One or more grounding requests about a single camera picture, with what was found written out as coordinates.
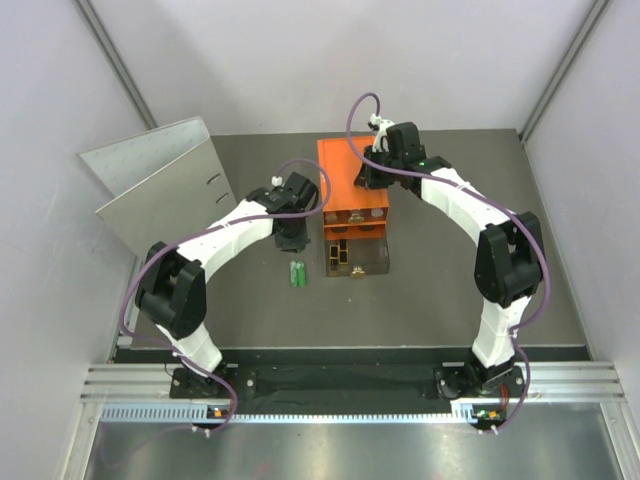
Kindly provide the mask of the gold black compact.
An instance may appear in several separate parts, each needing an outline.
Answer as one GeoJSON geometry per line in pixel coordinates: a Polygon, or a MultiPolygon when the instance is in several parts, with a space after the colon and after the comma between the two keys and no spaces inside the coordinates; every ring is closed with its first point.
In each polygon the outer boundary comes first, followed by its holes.
{"type": "Polygon", "coordinates": [[[338,243],[331,243],[328,249],[328,266],[331,270],[336,270],[339,265],[340,249],[338,243]]]}
{"type": "Polygon", "coordinates": [[[338,262],[340,265],[346,265],[349,263],[349,249],[348,241],[346,239],[340,239],[338,241],[338,262]]]}

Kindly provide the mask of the orange drawer box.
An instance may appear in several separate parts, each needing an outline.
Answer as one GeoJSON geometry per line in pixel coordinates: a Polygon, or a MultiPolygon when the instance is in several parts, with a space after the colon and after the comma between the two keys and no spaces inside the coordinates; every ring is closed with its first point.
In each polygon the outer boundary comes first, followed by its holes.
{"type": "MultiPolygon", "coordinates": [[[[319,164],[328,173],[331,182],[331,194],[328,196],[327,184],[321,181],[321,197],[329,197],[328,203],[323,207],[325,210],[351,210],[362,208],[382,208],[387,207],[389,213],[389,198],[387,191],[366,190],[354,186],[354,180],[358,174],[362,162],[352,151],[345,138],[327,138],[317,141],[317,153],[319,164]]],[[[369,227],[379,226],[386,233],[386,222],[368,225],[345,225],[345,226],[325,226],[323,219],[323,230],[325,236],[326,229],[338,232],[339,228],[369,227]]]]}

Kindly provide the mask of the clear acrylic drawer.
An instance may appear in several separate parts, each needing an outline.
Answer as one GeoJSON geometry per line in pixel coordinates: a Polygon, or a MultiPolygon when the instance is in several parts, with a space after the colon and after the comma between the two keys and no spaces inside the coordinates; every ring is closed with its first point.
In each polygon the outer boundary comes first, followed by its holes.
{"type": "Polygon", "coordinates": [[[325,226],[349,226],[385,223],[388,208],[362,208],[351,210],[325,210],[323,219],[325,226]]]}

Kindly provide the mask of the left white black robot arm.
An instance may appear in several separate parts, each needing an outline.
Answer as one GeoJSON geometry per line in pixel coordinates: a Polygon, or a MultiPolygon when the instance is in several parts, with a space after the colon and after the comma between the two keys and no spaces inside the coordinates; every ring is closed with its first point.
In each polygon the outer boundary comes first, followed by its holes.
{"type": "Polygon", "coordinates": [[[204,324],[208,281],[243,250],[269,237],[281,251],[303,251],[309,243],[305,214],[318,201],[319,189],[307,177],[296,172],[287,179],[274,177],[270,190],[252,191],[209,233],[169,251],[163,242],[150,248],[134,304],[184,365],[177,378],[181,387],[204,397],[217,396],[226,387],[222,353],[204,324]]]}

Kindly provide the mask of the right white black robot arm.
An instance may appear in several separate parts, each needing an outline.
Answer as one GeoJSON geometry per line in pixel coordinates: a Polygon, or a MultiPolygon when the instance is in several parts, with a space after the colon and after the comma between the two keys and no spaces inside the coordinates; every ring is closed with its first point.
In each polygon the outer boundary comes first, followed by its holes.
{"type": "Polygon", "coordinates": [[[478,334],[464,367],[438,377],[442,396],[481,396],[498,389],[514,365],[524,314],[537,290],[550,289],[541,224],[531,212],[516,214],[464,181],[440,156],[423,146],[372,145],[357,150],[362,168],[356,185],[384,189],[395,183],[436,208],[460,227],[476,247],[474,282],[483,298],[478,334]]]}

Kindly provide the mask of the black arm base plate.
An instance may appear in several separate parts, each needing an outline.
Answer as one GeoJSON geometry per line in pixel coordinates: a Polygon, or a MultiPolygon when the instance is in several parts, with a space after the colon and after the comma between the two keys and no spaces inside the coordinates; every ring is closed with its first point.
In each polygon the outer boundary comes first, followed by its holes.
{"type": "Polygon", "coordinates": [[[358,395],[380,400],[454,400],[461,397],[518,397],[524,389],[515,367],[485,383],[474,383],[462,366],[434,364],[224,364],[214,374],[233,387],[243,403],[291,402],[303,406],[329,401],[354,402],[358,395]]]}

